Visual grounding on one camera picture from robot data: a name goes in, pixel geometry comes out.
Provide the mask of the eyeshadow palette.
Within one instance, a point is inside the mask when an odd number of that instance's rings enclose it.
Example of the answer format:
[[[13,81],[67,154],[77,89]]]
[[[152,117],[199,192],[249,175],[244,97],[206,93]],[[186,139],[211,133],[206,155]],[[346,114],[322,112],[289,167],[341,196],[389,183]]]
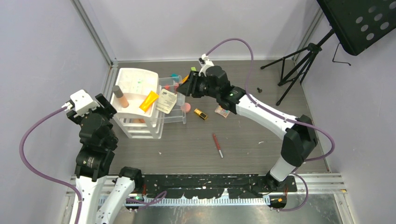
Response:
[[[227,118],[230,111],[223,109],[220,105],[217,106],[217,108],[215,109],[215,113],[221,115],[224,118]]]

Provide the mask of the gold black lipstick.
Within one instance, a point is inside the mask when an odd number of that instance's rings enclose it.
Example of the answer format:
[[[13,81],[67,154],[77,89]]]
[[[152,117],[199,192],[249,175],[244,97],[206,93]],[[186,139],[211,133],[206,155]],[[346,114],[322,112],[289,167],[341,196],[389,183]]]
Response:
[[[195,113],[196,115],[198,115],[202,120],[206,120],[207,117],[208,117],[204,112],[202,112],[202,111],[199,110],[198,108],[196,108],[196,109],[194,110],[194,113]]]

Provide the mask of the small pink round puff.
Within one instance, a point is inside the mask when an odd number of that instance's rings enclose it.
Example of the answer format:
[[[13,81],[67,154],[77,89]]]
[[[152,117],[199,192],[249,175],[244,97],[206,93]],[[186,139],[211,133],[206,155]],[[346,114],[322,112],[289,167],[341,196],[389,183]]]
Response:
[[[189,103],[184,103],[180,108],[183,112],[188,113],[191,110],[191,105]]]

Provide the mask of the clear plastic drawer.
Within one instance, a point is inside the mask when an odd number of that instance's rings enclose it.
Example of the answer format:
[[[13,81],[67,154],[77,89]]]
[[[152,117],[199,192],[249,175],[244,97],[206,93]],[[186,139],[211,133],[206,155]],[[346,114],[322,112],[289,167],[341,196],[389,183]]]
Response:
[[[172,74],[170,77],[159,78],[161,118],[164,123],[181,122],[186,124],[185,96],[177,91],[182,77]]]

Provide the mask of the foundation tube grey cap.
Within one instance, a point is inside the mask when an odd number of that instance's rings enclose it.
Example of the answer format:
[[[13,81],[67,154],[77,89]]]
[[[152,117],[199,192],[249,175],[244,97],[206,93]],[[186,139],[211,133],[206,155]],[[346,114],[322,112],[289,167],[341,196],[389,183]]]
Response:
[[[122,108],[129,107],[129,102],[118,85],[112,87],[112,92],[115,94]]]

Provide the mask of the red makeup pencil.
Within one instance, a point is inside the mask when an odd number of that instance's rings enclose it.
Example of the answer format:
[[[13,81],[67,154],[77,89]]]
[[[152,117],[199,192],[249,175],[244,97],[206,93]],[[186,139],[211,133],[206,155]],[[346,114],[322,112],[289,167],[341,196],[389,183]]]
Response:
[[[217,148],[217,151],[218,151],[220,157],[221,157],[221,158],[224,158],[216,134],[213,133],[213,134],[212,134],[212,137],[213,137],[214,143],[215,143],[215,145],[216,145],[216,148]]]

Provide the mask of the orange cream tube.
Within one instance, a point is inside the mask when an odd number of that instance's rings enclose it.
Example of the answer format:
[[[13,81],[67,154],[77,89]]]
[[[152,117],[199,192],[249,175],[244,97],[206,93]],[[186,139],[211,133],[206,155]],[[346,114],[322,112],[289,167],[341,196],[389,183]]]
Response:
[[[141,103],[141,105],[139,106],[139,108],[140,108],[142,111],[147,112],[147,111],[150,109],[150,107],[153,105],[153,103],[154,103],[155,101],[157,101],[158,99],[159,99],[159,95],[158,95],[156,92],[151,91],[151,92],[146,96],[146,98],[144,99],[144,101]]]

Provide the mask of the white plastic drawer organizer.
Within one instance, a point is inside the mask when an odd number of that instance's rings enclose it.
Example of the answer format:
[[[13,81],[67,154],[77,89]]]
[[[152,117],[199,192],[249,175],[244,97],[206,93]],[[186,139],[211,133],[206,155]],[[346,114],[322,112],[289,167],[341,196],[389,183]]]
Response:
[[[111,104],[117,113],[114,121],[130,139],[160,139],[163,121],[155,101],[147,112],[139,106],[146,96],[154,91],[159,94],[159,76],[156,72],[139,68],[121,68],[115,82],[129,102],[128,108],[122,108],[112,92]]]

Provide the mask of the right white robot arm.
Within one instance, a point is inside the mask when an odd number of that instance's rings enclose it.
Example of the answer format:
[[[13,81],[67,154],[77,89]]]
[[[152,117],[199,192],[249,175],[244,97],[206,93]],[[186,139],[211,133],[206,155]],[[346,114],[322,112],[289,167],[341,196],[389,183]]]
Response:
[[[177,92],[193,98],[212,97],[223,109],[255,121],[283,141],[280,158],[265,176],[264,182],[270,191],[283,188],[285,179],[305,162],[318,144],[309,117],[282,115],[272,107],[260,108],[260,101],[243,88],[232,85],[220,66],[208,68],[205,75],[191,71]]]

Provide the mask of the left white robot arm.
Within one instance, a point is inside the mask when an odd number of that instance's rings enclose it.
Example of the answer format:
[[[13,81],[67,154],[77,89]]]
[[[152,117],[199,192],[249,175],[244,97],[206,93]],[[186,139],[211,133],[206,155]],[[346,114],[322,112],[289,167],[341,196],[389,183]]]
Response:
[[[67,118],[80,127],[82,145],[76,157],[77,193],[71,216],[80,224],[111,224],[127,196],[142,190],[144,179],[141,170],[123,167],[110,195],[99,206],[119,141],[111,123],[117,111],[102,94],[92,98],[85,90],[71,94],[65,106]]]

